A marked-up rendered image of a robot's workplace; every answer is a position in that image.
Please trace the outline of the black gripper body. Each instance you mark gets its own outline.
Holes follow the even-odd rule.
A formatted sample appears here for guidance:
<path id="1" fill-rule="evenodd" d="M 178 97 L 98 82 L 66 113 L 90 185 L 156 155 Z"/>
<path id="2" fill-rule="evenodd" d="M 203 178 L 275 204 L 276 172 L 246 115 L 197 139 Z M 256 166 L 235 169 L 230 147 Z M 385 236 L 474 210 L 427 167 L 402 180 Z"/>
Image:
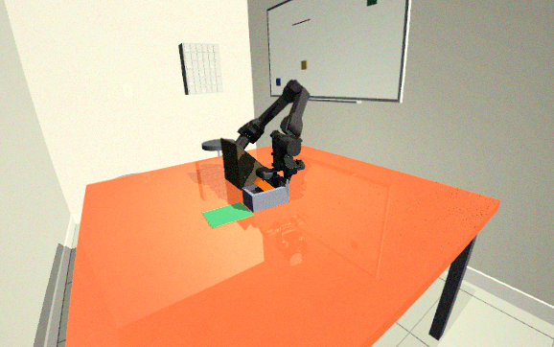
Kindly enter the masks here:
<path id="1" fill-rule="evenodd" d="M 275 152 L 275 151 L 273 151 L 271 155 L 273 156 L 273 163 L 271 163 L 271 166 L 273 168 L 269 169 L 267 167 L 261 167 L 261 168 L 257 168 L 256 170 L 256 175 L 261 179 L 268 179 L 268 178 L 277 176 L 277 173 L 282 171 L 282 168 L 279 169 L 278 167 L 278 162 L 279 162 L 279 159 L 281 158 L 281 155 L 284 155 L 285 157 L 289 157 L 289 155 L 283 152 Z"/>

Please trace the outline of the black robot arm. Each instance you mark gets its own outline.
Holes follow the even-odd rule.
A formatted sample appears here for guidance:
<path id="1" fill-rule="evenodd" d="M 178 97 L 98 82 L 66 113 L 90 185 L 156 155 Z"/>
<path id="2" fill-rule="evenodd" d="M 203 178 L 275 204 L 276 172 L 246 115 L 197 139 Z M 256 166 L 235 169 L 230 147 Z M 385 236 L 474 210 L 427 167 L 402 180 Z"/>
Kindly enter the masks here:
<path id="1" fill-rule="evenodd" d="M 302 116 L 306 108 L 310 92 L 298 80 L 290 80 L 284 87 L 282 96 L 269 107 L 260 117 L 251 119 L 238 129 L 239 137 L 234 143 L 244 150 L 249 143 L 254 144 L 265 132 L 265 126 L 287 105 L 293 104 L 289 115 L 284 117 L 280 128 L 286 134 L 273 130 L 272 151 L 283 152 L 289 157 L 281 155 L 278 162 L 286 175 L 297 174 L 303 168 L 302 159 L 294 160 L 302 149 L 301 132 L 303 129 Z"/>

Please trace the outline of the orange l-shaped part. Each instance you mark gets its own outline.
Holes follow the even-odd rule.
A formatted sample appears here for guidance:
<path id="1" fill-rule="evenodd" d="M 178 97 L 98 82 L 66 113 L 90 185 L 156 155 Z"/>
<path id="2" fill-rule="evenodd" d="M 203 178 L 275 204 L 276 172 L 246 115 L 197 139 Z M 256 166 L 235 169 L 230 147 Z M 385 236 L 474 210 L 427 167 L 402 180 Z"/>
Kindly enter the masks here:
<path id="1" fill-rule="evenodd" d="M 274 189 L 271 185 L 269 185 L 266 181 L 264 181 L 261 178 L 257 178 L 254 182 L 259 188 L 261 188 L 263 191 L 268 191 L 271 189 Z"/>

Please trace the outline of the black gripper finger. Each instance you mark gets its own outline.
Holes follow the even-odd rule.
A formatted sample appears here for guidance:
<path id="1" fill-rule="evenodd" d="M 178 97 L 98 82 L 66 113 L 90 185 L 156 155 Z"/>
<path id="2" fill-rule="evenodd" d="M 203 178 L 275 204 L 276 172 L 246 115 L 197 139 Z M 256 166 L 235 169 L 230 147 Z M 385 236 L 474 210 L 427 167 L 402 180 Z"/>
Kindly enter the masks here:
<path id="1" fill-rule="evenodd" d="M 284 171 L 283 171 L 283 176 L 284 176 L 284 178 L 288 179 L 289 182 L 290 182 L 290 179 L 291 179 L 291 177 L 293 176 L 293 174 L 286 175 L 286 174 L 284 173 Z"/>
<path id="2" fill-rule="evenodd" d="M 279 188 L 279 183 L 278 183 L 278 179 L 279 179 L 280 176 L 274 176 L 272 178 L 270 178 L 270 180 L 272 181 L 273 185 L 275 188 Z"/>

